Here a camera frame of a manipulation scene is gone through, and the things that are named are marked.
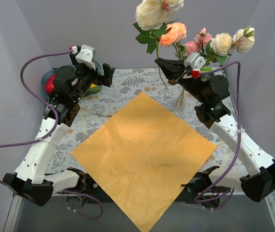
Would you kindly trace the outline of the cream printed ribbon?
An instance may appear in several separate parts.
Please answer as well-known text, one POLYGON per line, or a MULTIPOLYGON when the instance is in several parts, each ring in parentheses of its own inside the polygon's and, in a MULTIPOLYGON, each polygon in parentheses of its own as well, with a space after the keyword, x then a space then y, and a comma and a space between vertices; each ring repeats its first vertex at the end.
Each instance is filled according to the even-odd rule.
POLYGON ((112 117, 114 114, 115 114, 114 112, 97 113, 95 111, 88 109, 87 107, 83 107, 79 110, 77 115, 80 120, 82 132, 85 135, 89 136, 88 124, 92 123, 93 119, 95 122, 98 121, 99 119, 103 121, 103 120, 106 120, 106 119, 112 117))

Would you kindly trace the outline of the green leafy stem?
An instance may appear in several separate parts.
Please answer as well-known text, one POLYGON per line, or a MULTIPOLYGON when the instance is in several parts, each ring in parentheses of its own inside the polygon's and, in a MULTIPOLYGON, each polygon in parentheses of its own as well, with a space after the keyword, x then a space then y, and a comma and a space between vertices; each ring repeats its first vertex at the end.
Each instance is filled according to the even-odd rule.
POLYGON ((174 12, 184 7, 183 0, 143 0, 136 8, 134 28, 139 32, 136 41, 147 46, 147 54, 160 58, 159 41, 174 12))

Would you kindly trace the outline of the orange wrapping paper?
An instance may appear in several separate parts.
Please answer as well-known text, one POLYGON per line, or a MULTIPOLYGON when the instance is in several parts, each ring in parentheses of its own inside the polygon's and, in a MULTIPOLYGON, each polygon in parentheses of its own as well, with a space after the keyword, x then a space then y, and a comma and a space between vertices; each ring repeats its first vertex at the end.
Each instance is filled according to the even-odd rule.
POLYGON ((216 146, 140 93, 72 156, 142 232, 148 232, 216 146))

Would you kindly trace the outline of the white rose stem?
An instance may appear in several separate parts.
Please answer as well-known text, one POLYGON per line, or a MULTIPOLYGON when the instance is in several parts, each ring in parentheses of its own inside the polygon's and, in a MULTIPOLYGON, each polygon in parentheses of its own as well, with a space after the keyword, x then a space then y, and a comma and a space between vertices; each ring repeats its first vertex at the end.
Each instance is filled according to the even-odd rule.
POLYGON ((211 58, 207 60, 204 57, 206 61, 204 67, 208 67, 211 63, 223 65, 233 51, 246 53, 253 47, 254 43, 255 28, 252 26, 237 30, 233 36, 229 33, 217 34, 206 46, 206 54, 210 55, 211 58))

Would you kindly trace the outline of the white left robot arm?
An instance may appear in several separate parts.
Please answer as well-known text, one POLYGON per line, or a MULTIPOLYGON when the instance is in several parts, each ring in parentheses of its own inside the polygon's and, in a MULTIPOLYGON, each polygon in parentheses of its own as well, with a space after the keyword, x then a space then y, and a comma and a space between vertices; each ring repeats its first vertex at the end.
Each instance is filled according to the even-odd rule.
POLYGON ((67 168, 56 174, 46 174, 46 168, 62 137, 70 129, 92 84, 111 86, 115 69, 103 64, 101 75, 85 64, 65 65, 49 77, 46 88, 49 106, 45 108, 36 142, 12 174, 6 174, 4 184, 16 195, 37 206, 45 205, 54 193, 70 190, 81 193, 86 188, 86 174, 67 168))

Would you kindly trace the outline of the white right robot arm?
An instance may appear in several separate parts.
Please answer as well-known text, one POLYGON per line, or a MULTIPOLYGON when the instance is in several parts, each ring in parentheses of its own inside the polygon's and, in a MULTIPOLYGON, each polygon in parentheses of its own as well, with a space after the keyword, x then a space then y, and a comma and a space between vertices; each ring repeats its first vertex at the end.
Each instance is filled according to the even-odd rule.
POLYGON ((171 85, 180 85, 200 102, 195 107, 199 121, 234 152, 227 168, 212 166, 197 173, 193 180, 185 184, 191 192, 198 193, 194 201, 205 207, 217 207, 223 194, 213 197, 204 194, 220 188, 225 193, 240 190, 254 202, 260 202, 271 194, 275 190, 275 158, 245 132, 239 109, 235 110, 237 116, 233 117, 223 103, 230 96, 229 82, 216 72, 229 65, 202 72, 205 61, 198 53, 191 54, 185 60, 157 58, 155 63, 171 85))

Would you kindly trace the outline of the clear glass vase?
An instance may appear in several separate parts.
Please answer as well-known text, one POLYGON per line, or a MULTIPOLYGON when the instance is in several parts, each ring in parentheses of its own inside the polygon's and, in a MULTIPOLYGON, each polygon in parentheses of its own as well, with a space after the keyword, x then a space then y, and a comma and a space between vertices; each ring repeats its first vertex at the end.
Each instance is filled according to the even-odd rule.
POLYGON ((185 109, 185 105, 186 105, 186 91, 184 88, 182 88, 182 90, 176 97, 173 107, 175 111, 181 112, 185 109))

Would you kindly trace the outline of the teal plastic fruit bowl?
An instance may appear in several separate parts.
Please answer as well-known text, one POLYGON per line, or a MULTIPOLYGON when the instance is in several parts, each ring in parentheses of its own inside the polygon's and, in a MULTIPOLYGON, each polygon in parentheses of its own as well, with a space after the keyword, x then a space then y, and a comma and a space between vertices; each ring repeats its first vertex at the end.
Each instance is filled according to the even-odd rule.
MULTIPOLYGON (((95 65, 97 66, 98 73, 99 73, 99 74, 103 74, 102 66, 101 66, 98 62, 96 62, 96 61, 95 61, 94 63, 95 63, 95 65)), ((55 71, 56 71, 56 68, 50 70, 50 71, 47 72, 47 73, 42 77, 42 79, 41 79, 41 85, 42 85, 42 88, 43 88, 44 99, 45 99, 46 101, 49 100, 49 95, 47 95, 46 92, 45 92, 45 84, 46 84, 48 78, 49 78, 51 75, 55 74, 55 71)), ((90 95, 92 95, 92 94, 88 94, 88 93, 86 92, 86 94, 84 95, 84 97, 87 97, 87 96, 90 96, 90 95)))

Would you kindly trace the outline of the floral patterned table mat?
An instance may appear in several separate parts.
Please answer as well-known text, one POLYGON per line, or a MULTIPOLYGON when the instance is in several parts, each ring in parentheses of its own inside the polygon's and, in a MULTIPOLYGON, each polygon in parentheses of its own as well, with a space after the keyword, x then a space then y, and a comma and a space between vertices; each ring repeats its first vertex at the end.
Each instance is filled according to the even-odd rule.
MULTIPOLYGON (((227 168, 234 157, 234 152, 198 120, 194 107, 198 106, 199 102, 189 93, 186 93, 185 109, 181 112, 175 111, 173 105, 182 88, 164 85, 161 77, 163 74, 159 72, 158 68, 116 69, 111 87, 102 87, 98 93, 84 97, 79 105, 81 108, 87 107, 97 113, 116 113, 139 93, 144 92, 217 146, 200 169, 201 171, 213 165, 227 168)), ((93 119, 92 123, 88 124, 89 136, 96 132, 108 119, 103 121, 99 119, 96 122, 93 119)), ((73 158, 71 152, 89 136, 82 132, 77 115, 51 156, 46 173, 59 173, 69 167, 82 170, 83 167, 73 158)))

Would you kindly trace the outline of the black green product box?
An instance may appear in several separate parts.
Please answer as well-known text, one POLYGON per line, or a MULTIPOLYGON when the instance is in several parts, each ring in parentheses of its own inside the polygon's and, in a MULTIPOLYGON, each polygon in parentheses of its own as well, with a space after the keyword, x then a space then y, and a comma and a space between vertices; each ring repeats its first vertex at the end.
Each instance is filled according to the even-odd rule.
POLYGON ((203 80, 207 80, 207 79, 211 79, 212 77, 214 77, 214 73, 209 73, 209 74, 205 74, 207 72, 212 71, 211 67, 204 67, 200 70, 200 78, 203 80))

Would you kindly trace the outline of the red apple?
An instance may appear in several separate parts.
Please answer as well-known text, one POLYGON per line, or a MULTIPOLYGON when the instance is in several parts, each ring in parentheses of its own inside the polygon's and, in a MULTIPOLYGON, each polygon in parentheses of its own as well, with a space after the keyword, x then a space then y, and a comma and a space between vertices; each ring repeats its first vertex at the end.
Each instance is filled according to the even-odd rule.
POLYGON ((47 95, 50 95, 52 93, 53 89, 55 88, 53 85, 54 79, 55 79, 55 74, 51 75, 45 84, 45 92, 47 95))

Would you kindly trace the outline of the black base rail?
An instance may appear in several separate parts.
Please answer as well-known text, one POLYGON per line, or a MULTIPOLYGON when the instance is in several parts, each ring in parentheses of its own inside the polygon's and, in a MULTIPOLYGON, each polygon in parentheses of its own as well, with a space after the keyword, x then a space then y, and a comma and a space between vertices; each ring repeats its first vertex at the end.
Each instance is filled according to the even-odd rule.
MULTIPOLYGON (((182 190, 176 201, 194 203, 194 197, 211 185, 210 176, 218 169, 218 166, 213 166, 204 172, 196 173, 189 183, 183 185, 185 189, 182 190)), ((113 201, 89 174, 75 168, 68 168, 57 174, 49 174, 38 184, 30 179, 24 181, 18 178, 16 173, 6 174, 3 181, 15 194, 37 206, 45 205, 52 194, 64 190, 71 194, 86 194, 84 199, 89 203, 111 203, 113 201)), ((261 168, 257 175, 241 177, 239 182, 241 191, 255 202, 260 202, 275 190, 273 177, 269 169, 265 168, 261 168)))

